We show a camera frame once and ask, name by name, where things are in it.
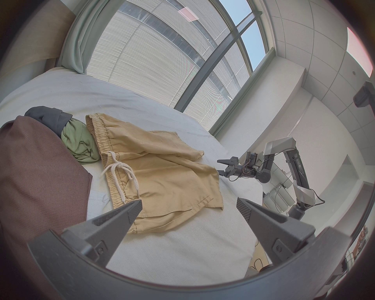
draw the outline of fabric fold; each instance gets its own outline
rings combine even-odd
[[[223,208],[216,169],[195,162],[204,152],[185,144],[176,132],[145,131],[100,113],[87,115],[86,124],[97,143],[103,167],[116,161],[125,163],[138,179],[143,209],[129,232],[163,232],[182,224],[203,207]],[[114,208],[123,205],[116,181],[126,203],[138,198],[125,171],[116,168],[105,175]]]

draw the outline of sky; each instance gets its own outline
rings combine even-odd
[[[220,0],[220,2],[227,10],[229,16],[231,16],[235,25],[238,25],[249,13],[251,13],[251,8],[246,0]],[[265,55],[263,40],[260,35],[258,24],[254,22],[241,37],[245,44],[253,70],[255,70]]]

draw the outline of green cloth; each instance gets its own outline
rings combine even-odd
[[[61,140],[82,165],[100,160],[93,136],[81,121],[71,118],[61,132]]]

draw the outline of white sheet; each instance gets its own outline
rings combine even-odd
[[[223,168],[231,155],[194,119],[122,87],[64,68],[54,68],[12,92],[0,103],[1,124],[30,107],[56,107],[82,121],[101,112],[145,130],[176,131],[189,146],[204,150],[199,162]],[[109,195],[101,162],[85,165],[91,189]],[[237,196],[261,203],[262,187],[252,179],[220,178],[224,210],[203,208],[164,233],[129,234],[107,268],[140,280],[170,285],[206,285],[241,279],[251,260],[255,236],[236,209]]]

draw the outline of white drawstring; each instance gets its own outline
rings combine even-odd
[[[117,186],[117,190],[118,190],[118,193],[120,194],[120,197],[121,197],[121,200],[122,202],[126,203],[125,202],[125,195],[120,187],[120,184],[119,184],[119,181],[117,180],[117,177],[116,177],[116,174],[115,174],[115,169],[117,167],[123,169],[128,177],[129,177],[129,180],[132,180],[134,182],[134,185],[135,185],[135,188],[137,190],[137,195],[138,195],[138,199],[140,198],[140,191],[139,191],[139,184],[138,184],[138,180],[137,178],[135,177],[134,175],[134,172],[133,172],[133,169],[127,165],[126,163],[123,163],[123,162],[119,162],[117,159],[116,159],[116,154],[113,152],[113,151],[108,151],[108,152],[105,152],[105,154],[111,154],[113,160],[115,161],[114,163],[111,163],[110,165],[108,165],[104,171],[101,173],[101,176],[103,176],[103,174],[105,172],[107,172],[107,170],[109,168],[111,168],[111,173],[112,173],[112,176],[113,178],[115,179],[115,182],[116,182],[116,186]]]

